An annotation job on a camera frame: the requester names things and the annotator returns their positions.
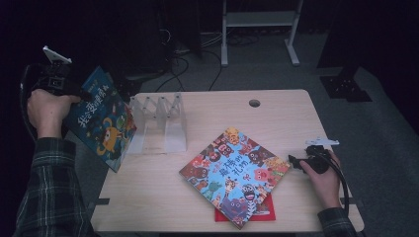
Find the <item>red picture book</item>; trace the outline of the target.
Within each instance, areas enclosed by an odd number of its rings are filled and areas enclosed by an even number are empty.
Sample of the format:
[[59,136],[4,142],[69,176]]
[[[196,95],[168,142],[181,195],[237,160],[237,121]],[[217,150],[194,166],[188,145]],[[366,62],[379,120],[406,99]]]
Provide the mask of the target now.
[[[273,221],[276,219],[272,196],[268,195],[262,203],[256,205],[256,211],[250,221]],[[227,221],[227,218],[217,209],[214,210],[214,221]]]

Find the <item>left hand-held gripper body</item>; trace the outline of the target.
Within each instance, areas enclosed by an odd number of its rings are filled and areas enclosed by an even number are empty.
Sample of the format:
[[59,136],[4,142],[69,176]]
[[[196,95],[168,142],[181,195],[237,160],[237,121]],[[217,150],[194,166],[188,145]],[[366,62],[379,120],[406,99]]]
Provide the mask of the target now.
[[41,66],[33,89],[43,89],[56,96],[81,96],[81,87],[68,79],[72,59],[50,49],[47,45],[42,51],[49,60],[49,65]]

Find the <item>blue monster picture book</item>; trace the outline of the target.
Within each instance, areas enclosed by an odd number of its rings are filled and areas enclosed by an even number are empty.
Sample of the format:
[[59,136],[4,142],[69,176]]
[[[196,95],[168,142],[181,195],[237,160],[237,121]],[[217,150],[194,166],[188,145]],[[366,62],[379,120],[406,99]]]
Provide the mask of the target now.
[[82,89],[91,100],[73,104],[63,122],[116,173],[136,132],[130,108],[100,66]]

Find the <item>white metal table frame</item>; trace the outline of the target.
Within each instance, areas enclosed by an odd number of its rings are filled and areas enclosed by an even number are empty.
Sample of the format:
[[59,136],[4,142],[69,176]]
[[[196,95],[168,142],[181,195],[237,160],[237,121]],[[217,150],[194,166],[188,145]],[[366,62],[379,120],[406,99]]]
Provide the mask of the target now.
[[228,65],[227,30],[230,28],[258,28],[258,27],[290,27],[289,37],[285,39],[285,46],[293,66],[300,62],[293,47],[301,9],[304,0],[297,0],[293,11],[274,12],[228,12],[227,0],[222,3],[220,64]]

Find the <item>person's right hand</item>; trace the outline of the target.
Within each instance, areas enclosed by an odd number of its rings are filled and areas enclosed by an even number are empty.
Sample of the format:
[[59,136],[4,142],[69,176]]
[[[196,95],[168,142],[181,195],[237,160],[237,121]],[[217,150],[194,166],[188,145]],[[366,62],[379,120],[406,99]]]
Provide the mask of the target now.
[[300,161],[299,164],[308,175],[323,208],[341,207],[339,199],[340,178],[334,169],[328,167],[326,172],[318,174],[305,161]]

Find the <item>clear acrylic book rack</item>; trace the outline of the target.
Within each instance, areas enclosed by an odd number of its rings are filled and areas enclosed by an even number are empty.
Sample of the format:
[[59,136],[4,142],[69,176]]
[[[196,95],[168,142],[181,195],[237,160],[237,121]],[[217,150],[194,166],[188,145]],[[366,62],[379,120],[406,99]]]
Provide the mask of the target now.
[[187,150],[187,120],[181,93],[137,94],[130,98],[136,132],[128,154]]

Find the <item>person's left hand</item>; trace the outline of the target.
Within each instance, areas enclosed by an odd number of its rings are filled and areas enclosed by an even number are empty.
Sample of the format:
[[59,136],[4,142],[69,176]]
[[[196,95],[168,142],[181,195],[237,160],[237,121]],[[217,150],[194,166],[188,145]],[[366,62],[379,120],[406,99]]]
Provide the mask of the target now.
[[68,115],[71,105],[80,101],[79,97],[73,95],[54,96],[43,89],[34,90],[27,103],[27,112],[38,139],[61,138],[62,121]]

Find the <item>black floor base plate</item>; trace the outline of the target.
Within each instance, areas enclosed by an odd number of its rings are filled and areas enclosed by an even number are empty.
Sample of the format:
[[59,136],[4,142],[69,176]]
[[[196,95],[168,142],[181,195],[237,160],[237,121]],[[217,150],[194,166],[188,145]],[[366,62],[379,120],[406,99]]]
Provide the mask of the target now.
[[320,81],[331,99],[346,99],[348,102],[370,102],[369,94],[355,80],[358,68],[345,67],[338,75],[321,76]]

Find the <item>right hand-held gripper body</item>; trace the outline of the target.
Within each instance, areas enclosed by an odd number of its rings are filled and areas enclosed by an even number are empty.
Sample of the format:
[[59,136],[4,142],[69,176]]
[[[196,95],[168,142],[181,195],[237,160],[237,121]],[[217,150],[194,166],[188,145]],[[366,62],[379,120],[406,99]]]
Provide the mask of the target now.
[[306,140],[305,143],[307,144],[305,149],[307,159],[305,159],[305,162],[313,171],[317,174],[324,174],[329,168],[334,171],[339,169],[339,165],[332,159],[329,151],[324,148],[325,145],[339,145],[338,140],[317,137]]

